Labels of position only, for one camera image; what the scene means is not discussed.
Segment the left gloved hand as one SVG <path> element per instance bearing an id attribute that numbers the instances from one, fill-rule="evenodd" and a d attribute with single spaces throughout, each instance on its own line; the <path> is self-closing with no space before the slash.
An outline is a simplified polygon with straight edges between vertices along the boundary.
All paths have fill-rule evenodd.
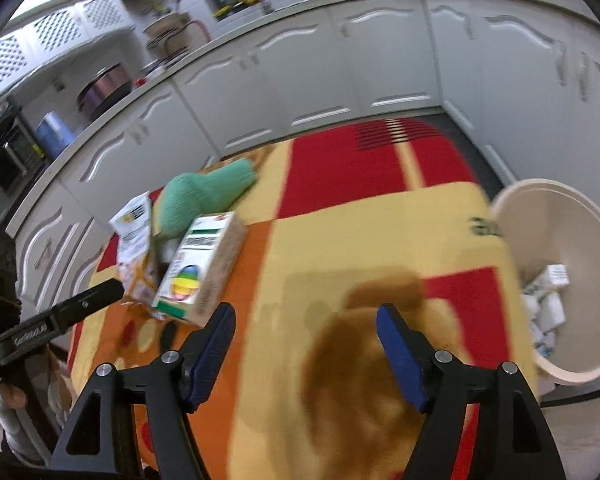
<path id="1" fill-rule="evenodd" d="M 72 405 L 72 390 L 68 386 L 66 370 L 50 350 L 31 356 L 24 369 L 24 377 L 30 379 L 35 399 L 41 403 L 46 420 L 59 436 Z M 52 458 L 55 445 L 43 442 L 40 430 L 26 411 L 29 404 L 29 395 L 23 388 L 0 379 L 2 448 L 11 452 L 20 463 L 44 468 Z"/>

